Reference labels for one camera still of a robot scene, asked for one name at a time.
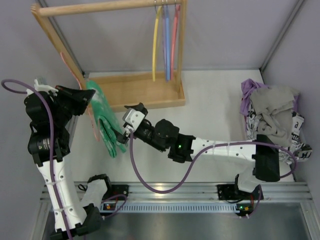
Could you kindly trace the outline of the green white tie-dye trousers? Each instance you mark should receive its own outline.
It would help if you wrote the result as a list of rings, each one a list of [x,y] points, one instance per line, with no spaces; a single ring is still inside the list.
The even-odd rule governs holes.
[[[120,127],[119,121],[116,118],[114,111],[112,110],[103,90],[93,80],[86,82],[86,88],[88,90],[95,90],[90,103],[92,106],[93,117],[97,126],[97,130],[100,134],[100,139],[106,146],[109,155],[112,158],[117,156],[117,148],[122,152],[126,152],[127,144],[122,144],[117,141],[114,130],[122,134],[123,130]]]

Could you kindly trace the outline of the pink clothes hanger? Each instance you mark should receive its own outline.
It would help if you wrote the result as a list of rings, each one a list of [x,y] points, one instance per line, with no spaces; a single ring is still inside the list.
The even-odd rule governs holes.
[[[79,86],[79,89],[80,89],[80,90],[83,90],[80,80],[77,78],[77,76],[75,75],[75,73],[72,71],[72,69],[71,69],[71,68],[69,67],[69,65],[67,64],[67,62],[66,62],[66,60],[65,60],[64,53],[63,53],[63,52],[60,52],[59,55],[60,55],[62,61],[64,62],[64,64],[65,64],[65,65],[67,66],[67,68],[69,69],[69,71],[70,71],[70,73],[72,74],[72,76],[75,78],[75,80],[76,80],[76,82],[77,82],[77,84],[78,84],[78,86]],[[92,115],[92,112],[91,112],[89,109],[86,110],[86,113],[88,114],[88,116],[89,116],[89,118],[90,118],[90,124],[91,124],[92,130],[93,130],[94,137],[95,137],[96,141],[99,142],[99,141],[100,141],[100,133],[99,133],[98,127],[97,127],[97,125],[96,125],[96,123],[95,123],[94,116]]]

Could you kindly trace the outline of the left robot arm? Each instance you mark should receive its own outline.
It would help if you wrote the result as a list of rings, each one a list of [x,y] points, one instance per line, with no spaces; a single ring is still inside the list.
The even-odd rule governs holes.
[[[74,116],[84,114],[95,90],[78,90],[57,85],[27,91],[25,110],[30,117],[31,135],[28,152],[41,173],[54,211],[52,240],[68,240],[100,229],[100,205],[111,187],[106,174],[87,181],[82,198],[78,197],[72,179],[70,134],[66,125]]]

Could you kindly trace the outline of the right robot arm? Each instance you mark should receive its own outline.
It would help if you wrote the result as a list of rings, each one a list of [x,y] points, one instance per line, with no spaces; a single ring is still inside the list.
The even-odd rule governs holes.
[[[165,152],[177,163],[191,165],[199,157],[230,161],[245,165],[243,172],[235,176],[236,192],[251,194],[261,183],[278,182],[280,176],[279,146],[265,135],[258,134],[255,140],[224,142],[207,140],[180,133],[179,127],[166,119],[155,125],[146,118],[148,110],[142,103],[127,106],[122,120],[124,132],[115,130],[116,140],[121,144],[139,139],[154,149]]]

